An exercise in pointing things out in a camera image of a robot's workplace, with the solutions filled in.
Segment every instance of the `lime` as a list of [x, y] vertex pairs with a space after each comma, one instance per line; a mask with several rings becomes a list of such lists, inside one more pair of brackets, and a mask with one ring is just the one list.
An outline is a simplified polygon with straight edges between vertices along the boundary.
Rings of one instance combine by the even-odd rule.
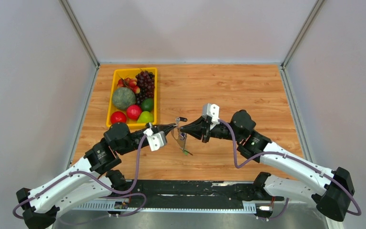
[[151, 112], [153, 110], [153, 99], [152, 98], [145, 99], [141, 104], [141, 109], [143, 111]]
[[143, 111], [137, 120], [137, 123], [153, 123], [153, 114]]

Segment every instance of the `perforated metal rail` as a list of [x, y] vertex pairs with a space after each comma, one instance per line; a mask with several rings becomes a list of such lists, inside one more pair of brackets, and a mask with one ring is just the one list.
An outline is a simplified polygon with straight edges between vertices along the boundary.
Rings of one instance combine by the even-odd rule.
[[[118, 201], [128, 201], [128, 199], [119, 199]], [[93, 211], [134, 211], [137, 208], [115, 209], [115, 200], [96, 199], [84, 203], [74, 210], [93, 210]], [[210, 209], [210, 208], [142, 208], [143, 212], [197, 212], [197, 213], [256, 213], [254, 203], [243, 202], [244, 208], [241, 209]]]

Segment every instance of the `wooden tabletop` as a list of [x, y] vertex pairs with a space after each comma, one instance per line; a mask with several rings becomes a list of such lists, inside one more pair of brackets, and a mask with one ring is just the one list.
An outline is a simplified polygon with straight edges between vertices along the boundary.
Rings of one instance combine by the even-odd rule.
[[[229, 122], [232, 115], [245, 109], [256, 121], [259, 133], [283, 148], [302, 156], [280, 73], [276, 65], [160, 64], [100, 66], [73, 162], [75, 163], [108, 130], [106, 115], [113, 72], [123, 68], [158, 68], [158, 124], [169, 124], [176, 117], [188, 123], [200, 117], [206, 103], [220, 106], [220, 118]], [[288, 177], [282, 171], [250, 162], [234, 167], [232, 142], [210, 139], [208, 143], [189, 136], [186, 156], [172, 136], [158, 151], [148, 147], [141, 152], [139, 179], [181, 180], [254, 180], [259, 172]], [[121, 156], [119, 169], [127, 179], [135, 172], [136, 151]], [[238, 153], [238, 161], [244, 158]]]

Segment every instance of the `gray floor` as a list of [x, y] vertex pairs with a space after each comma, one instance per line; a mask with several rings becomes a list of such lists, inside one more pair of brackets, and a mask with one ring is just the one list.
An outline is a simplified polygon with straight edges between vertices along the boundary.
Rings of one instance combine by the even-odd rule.
[[[282, 205], [276, 204], [277, 214]], [[106, 215], [103, 211], [72, 210], [62, 216], [69, 223], [84, 222]], [[121, 218], [105, 218], [81, 226], [67, 226], [56, 222], [55, 229], [326, 229], [324, 217], [304, 204], [290, 204], [279, 219], [269, 222], [256, 220], [254, 215], [223, 213], [157, 213], [140, 212]]]

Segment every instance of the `robotic arm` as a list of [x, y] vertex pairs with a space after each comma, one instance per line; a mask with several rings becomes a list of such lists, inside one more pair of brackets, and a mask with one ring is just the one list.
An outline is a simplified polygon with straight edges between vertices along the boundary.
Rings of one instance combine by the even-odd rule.
[[[145, 146], [150, 146], [152, 151], [158, 150], [167, 143], [165, 136], [176, 127], [176, 124], [152, 126], [149, 123], [146, 127], [130, 133], [127, 124], [113, 124], [104, 133], [104, 138], [69, 169], [42, 186], [34, 189], [22, 188], [17, 191], [19, 205], [13, 211], [14, 215], [23, 219], [28, 228], [42, 229], [54, 223], [56, 218], [73, 207], [110, 195], [111, 189], [106, 189], [97, 183], [86, 182], [107, 172], [106, 177], [100, 179], [105, 186], [118, 188], [125, 184], [125, 179], [119, 170], [112, 170], [121, 163], [118, 154], [124, 155]], [[136, 179], [128, 190], [117, 191], [117, 193], [130, 193], [135, 183]], [[16, 214], [18, 207], [24, 210], [23, 217]]]
[[[234, 162], [241, 168], [250, 160], [276, 167], [299, 181], [260, 173], [254, 184], [263, 188], [271, 196], [281, 196], [314, 204], [325, 216], [343, 221], [345, 214], [361, 214], [353, 199], [354, 187], [350, 173], [338, 167], [337, 170], [321, 167], [280, 147], [271, 139], [254, 130], [256, 123], [250, 115], [241, 110], [227, 123], [218, 117], [219, 107], [206, 104], [203, 113], [193, 123], [180, 127], [182, 133], [189, 134], [204, 143], [210, 137], [234, 141]], [[236, 151], [248, 159], [237, 164]], [[350, 201], [357, 207], [357, 213], [348, 211]]]

